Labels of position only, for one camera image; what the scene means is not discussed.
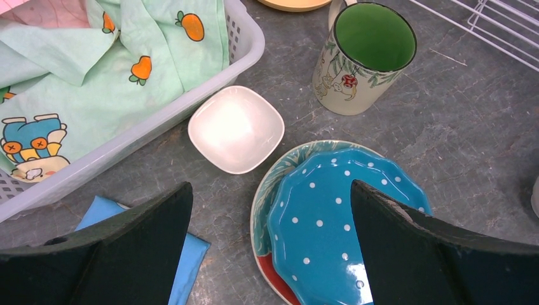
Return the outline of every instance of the yellow plate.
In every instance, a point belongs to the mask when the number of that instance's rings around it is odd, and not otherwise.
[[[258,0],[261,3],[281,11],[302,12],[321,8],[331,0]]]

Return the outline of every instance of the mug handle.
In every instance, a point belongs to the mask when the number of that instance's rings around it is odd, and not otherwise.
[[[341,12],[341,7],[343,6],[343,3],[345,3],[346,6],[350,6],[358,2],[359,0],[332,0],[331,6],[329,7],[329,16],[327,19],[328,29],[331,31],[331,27],[335,23],[335,19],[337,19],[337,16]]]

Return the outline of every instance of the mint green fabric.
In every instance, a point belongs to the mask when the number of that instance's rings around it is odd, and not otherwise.
[[[228,66],[222,0],[86,11],[87,29],[0,19],[0,169],[16,179],[49,177]]]

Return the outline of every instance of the blue cloth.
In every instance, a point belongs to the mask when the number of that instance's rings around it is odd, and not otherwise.
[[[116,202],[96,196],[75,231],[84,229],[123,211],[125,209]],[[191,289],[193,289],[194,281],[196,280],[196,275],[200,269],[200,264],[209,246],[210,244],[207,242],[189,233],[187,234],[168,305],[187,303]]]

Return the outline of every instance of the mug rim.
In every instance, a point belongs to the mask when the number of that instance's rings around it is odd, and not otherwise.
[[[360,63],[358,60],[355,60],[354,58],[352,58],[350,55],[348,55],[345,51],[345,49],[341,46],[341,44],[339,43],[339,39],[337,38],[337,21],[339,20],[339,17],[341,16],[341,14],[346,11],[348,8],[351,8],[352,6],[355,6],[355,5],[359,5],[359,4],[375,4],[375,5],[378,5],[378,6],[381,6],[383,8],[386,8],[390,11],[392,11],[393,13],[395,13],[400,19],[402,19],[404,21],[404,23],[406,23],[406,25],[408,26],[408,29],[410,29],[410,31],[412,32],[412,36],[414,37],[414,53],[412,54],[412,57],[410,58],[410,60],[408,60],[408,62],[406,62],[406,64],[404,64],[402,67],[398,68],[398,69],[394,69],[394,70],[378,70],[378,69],[373,69],[373,68],[369,68],[367,66],[365,66],[364,64]],[[337,44],[337,46],[339,47],[339,50],[341,52],[343,52],[343,54],[350,60],[352,61],[354,64],[357,64],[367,70],[371,70],[371,71],[376,71],[376,72],[382,72],[382,73],[387,73],[387,72],[397,72],[397,71],[401,71],[402,69],[408,67],[411,62],[414,60],[414,58],[416,57],[416,54],[418,52],[418,39],[416,37],[416,33],[414,32],[414,29],[412,28],[412,26],[410,25],[410,23],[408,22],[408,20],[406,20],[401,14],[399,14],[397,11],[395,11],[394,9],[390,8],[389,6],[385,6],[384,4],[379,4],[379,3],[375,3],[375,2],[357,2],[357,3],[354,3],[352,5],[349,5],[347,7],[345,7],[342,11],[339,12],[339,14],[337,15],[337,17],[335,18],[335,21],[333,22],[333,29],[332,29],[332,32],[333,32],[333,37],[335,37],[335,43]]]

